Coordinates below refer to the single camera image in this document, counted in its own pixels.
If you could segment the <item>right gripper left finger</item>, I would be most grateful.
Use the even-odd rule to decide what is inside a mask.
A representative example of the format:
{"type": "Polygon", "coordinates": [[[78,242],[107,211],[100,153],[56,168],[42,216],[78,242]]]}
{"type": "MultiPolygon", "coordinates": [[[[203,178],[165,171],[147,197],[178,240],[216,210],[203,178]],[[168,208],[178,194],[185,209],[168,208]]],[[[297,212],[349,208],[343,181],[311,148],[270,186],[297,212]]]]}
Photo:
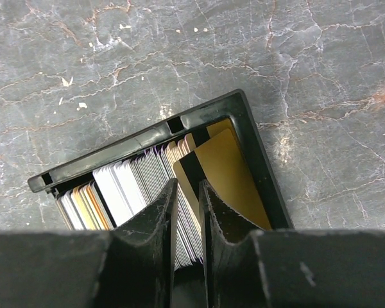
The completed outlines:
{"type": "Polygon", "coordinates": [[[169,307],[177,181],[111,231],[0,232],[0,307],[169,307]]]}

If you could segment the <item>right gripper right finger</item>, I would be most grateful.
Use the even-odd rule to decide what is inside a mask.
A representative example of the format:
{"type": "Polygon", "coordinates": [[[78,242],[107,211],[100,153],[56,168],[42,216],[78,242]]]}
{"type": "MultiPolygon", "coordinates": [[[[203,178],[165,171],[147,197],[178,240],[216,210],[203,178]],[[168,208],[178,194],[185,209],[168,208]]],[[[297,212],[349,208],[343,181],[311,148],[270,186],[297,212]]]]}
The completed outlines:
{"type": "Polygon", "coordinates": [[[209,307],[385,307],[385,232],[262,230],[200,184],[209,307]]]}

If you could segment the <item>black card box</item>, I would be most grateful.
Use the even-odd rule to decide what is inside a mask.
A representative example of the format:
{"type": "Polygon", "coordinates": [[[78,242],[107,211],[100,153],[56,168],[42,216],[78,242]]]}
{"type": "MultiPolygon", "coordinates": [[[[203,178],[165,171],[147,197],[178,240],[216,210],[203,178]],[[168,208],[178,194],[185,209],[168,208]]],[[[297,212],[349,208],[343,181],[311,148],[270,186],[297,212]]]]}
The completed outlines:
{"type": "Polygon", "coordinates": [[[202,262],[202,180],[253,224],[292,228],[245,93],[233,90],[28,180],[72,230],[111,230],[178,180],[175,268],[202,262]]]}

